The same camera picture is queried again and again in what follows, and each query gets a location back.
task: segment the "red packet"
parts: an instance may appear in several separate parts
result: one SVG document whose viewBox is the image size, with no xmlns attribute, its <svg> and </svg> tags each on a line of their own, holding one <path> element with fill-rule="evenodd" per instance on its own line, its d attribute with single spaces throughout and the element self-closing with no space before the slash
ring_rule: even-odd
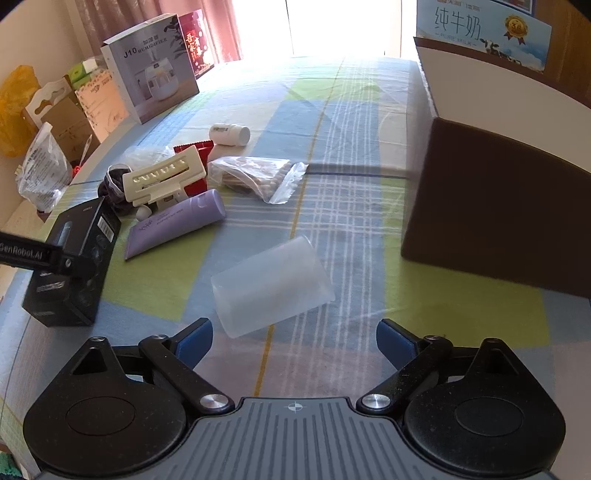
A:
<svg viewBox="0 0 591 480">
<path fill-rule="evenodd" d="M 203 163 L 203 167 L 205 171 L 207 171 L 207 157 L 209 156 L 210 152 L 213 149 L 213 142 L 211 140 L 205 140 L 203 142 L 195 142 L 189 143 L 186 145 L 178 145 L 174 147 L 175 153 L 181 153 L 186 148 L 195 145 L 197 147 L 197 152 L 199 153 L 199 158 L 201 158 L 201 162 Z M 190 197 L 195 197 L 195 195 L 199 195 L 200 193 L 207 191 L 207 182 L 205 179 L 201 179 L 192 183 L 191 185 L 187 185 L 185 188 L 185 193 Z"/>
</svg>

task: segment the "humidifier box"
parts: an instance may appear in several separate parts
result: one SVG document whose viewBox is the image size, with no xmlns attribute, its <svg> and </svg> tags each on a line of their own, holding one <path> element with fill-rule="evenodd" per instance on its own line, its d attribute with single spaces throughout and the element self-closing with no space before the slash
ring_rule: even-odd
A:
<svg viewBox="0 0 591 480">
<path fill-rule="evenodd" d="M 129 114 L 139 123 L 199 93 L 177 15 L 164 14 L 101 48 Z"/>
</svg>

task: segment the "clear plastic cup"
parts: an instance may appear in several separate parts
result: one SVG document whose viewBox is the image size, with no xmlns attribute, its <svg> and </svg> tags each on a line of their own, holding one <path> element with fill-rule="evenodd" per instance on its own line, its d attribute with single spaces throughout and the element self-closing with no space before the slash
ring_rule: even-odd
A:
<svg viewBox="0 0 591 480">
<path fill-rule="evenodd" d="M 335 300 L 326 270 L 305 236 L 212 277 L 217 316 L 230 338 Z"/>
</svg>

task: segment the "white plastic bag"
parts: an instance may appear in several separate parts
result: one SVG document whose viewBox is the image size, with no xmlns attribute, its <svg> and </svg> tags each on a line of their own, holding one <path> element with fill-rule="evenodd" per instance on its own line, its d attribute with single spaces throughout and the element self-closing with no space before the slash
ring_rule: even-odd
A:
<svg viewBox="0 0 591 480">
<path fill-rule="evenodd" d="M 307 168 L 306 163 L 280 158 L 221 157 L 207 164 L 207 186 L 225 185 L 279 205 L 289 200 Z"/>
<path fill-rule="evenodd" d="M 17 174 L 18 193 L 44 213 L 54 209 L 72 181 L 72 166 L 51 128 L 47 122 L 43 124 Z"/>
<path fill-rule="evenodd" d="M 119 158 L 119 163 L 127 165 L 132 171 L 150 167 L 167 158 L 174 157 L 170 147 L 129 147 Z"/>
</svg>

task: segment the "yellow plastic bag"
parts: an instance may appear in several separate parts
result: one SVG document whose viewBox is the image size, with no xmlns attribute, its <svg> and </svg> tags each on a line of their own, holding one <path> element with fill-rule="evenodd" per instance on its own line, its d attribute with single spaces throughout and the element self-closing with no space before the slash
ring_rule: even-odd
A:
<svg viewBox="0 0 591 480">
<path fill-rule="evenodd" d="M 0 151 L 7 157 L 27 153 L 37 129 L 22 110 L 40 88 L 33 67 L 26 65 L 13 70 L 0 86 Z"/>
</svg>

